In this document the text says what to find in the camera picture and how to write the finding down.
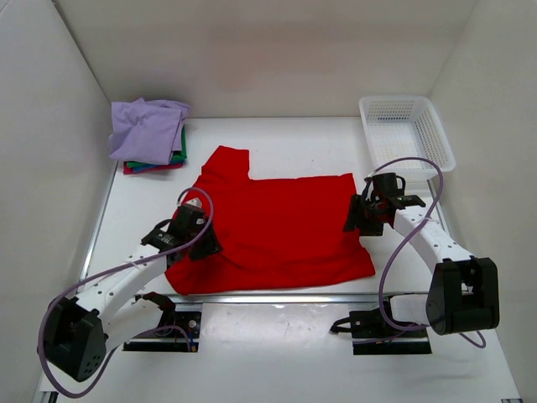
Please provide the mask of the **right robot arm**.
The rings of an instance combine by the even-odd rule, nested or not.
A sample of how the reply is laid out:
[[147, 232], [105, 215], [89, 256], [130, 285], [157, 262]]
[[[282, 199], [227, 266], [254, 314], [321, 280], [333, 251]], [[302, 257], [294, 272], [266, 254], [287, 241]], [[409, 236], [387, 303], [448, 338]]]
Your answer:
[[377, 329], [386, 336], [430, 327], [439, 335], [480, 332], [500, 322], [498, 268], [478, 258], [433, 220], [433, 206], [405, 192], [406, 181], [394, 173], [372, 175], [352, 196], [344, 231], [380, 237], [385, 226], [402, 236], [394, 250], [409, 245], [431, 272], [426, 294], [384, 296], [378, 287]]

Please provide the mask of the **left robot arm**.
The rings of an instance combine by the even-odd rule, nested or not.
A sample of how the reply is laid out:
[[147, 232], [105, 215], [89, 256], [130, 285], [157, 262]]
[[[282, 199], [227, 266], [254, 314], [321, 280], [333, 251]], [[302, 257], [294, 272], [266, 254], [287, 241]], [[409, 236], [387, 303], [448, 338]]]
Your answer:
[[82, 292], [50, 305], [39, 332], [39, 354], [77, 382], [90, 379], [107, 355], [140, 333], [166, 334], [175, 326], [172, 300], [146, 285], [182, 259], [221, 251], [211, 205], [196, 197], [158, 223], [122, 268], [91, 280]]

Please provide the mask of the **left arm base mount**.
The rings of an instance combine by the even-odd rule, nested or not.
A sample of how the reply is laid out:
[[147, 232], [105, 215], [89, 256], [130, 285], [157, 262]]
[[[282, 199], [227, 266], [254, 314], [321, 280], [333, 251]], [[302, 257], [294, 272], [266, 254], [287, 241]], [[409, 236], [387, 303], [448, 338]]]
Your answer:
[[185, 305], [175, 297], [136, 295], [134, 301], [159, 304], [159, 322], [142, 336], [123, 344], [123, 351], [147, 353], [197, 353], [200, 348], [201, 305]]

